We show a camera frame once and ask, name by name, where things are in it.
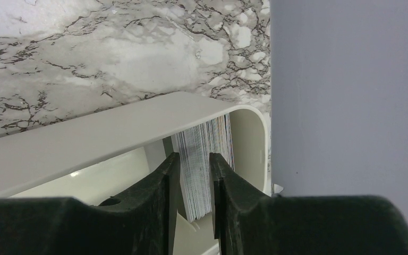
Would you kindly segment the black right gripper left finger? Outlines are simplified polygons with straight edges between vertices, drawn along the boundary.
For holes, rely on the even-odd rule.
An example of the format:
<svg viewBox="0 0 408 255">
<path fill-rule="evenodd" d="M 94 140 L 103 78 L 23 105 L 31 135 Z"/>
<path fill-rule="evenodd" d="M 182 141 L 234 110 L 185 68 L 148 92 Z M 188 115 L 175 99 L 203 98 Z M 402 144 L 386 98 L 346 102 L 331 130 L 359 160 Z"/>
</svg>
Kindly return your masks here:
<svg viewBox="0 0 408 255">
<path fill-rule="evenodd" d="M 172 254 L 180 156 L 98 206 L 75 198 L 0 199 L 0 254 Z"/>
</svg>

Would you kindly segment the stack of white cards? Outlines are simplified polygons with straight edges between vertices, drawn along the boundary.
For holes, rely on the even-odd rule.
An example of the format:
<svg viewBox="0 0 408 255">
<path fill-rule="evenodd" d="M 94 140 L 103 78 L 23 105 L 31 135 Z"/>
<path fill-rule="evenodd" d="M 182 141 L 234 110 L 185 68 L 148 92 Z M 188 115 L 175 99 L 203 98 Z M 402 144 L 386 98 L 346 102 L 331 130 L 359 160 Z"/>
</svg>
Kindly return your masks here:
<svg viewBox="0 0 408 255">
<path fill-rule="evenodd" d="M 184 217 L 193 222 L 212 211 L 209 155 L 221 154 L 230 167 L 234 166 L 230 115 L 213 118 L 174 134 L 172 145 L 180 154 Z"/>
</svg>

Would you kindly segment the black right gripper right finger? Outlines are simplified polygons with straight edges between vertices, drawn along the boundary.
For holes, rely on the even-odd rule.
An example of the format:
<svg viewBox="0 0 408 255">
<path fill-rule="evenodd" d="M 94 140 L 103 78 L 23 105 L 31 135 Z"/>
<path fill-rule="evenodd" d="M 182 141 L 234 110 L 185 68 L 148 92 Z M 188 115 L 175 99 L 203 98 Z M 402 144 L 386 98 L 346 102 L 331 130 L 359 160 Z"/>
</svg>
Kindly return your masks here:
<svg viewBox="0 0 408 255">
<path fill-rule="evenodd" d="M 209 156 L 221 254 L 408 254 L 408 225 L 378 196 L 270 197 Z"/>
</svg>

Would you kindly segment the white rectangular plastic tray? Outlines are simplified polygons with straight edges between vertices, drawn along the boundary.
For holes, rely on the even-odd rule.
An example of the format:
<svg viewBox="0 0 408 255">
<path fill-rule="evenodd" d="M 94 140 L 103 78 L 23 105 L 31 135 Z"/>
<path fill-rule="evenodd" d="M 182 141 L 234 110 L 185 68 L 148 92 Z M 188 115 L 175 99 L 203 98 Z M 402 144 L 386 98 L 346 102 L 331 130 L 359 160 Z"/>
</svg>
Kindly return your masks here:
<svg viewBox="0 0 408 255">
<path fill-rule="evenodd" d="M 267 128 L 260 111 L 174 92 L 0 138 L 0 199 L 71 197 L 98 206 L 174 153 L 173 147 L 165 149 L 167 139 L 225 114 L 231 122 L 233 169 L 271 194 Z M 172 254 L 217 251 L 212 216 L 190 223 L 180 214 L 180 180 Z"/>
</svg>

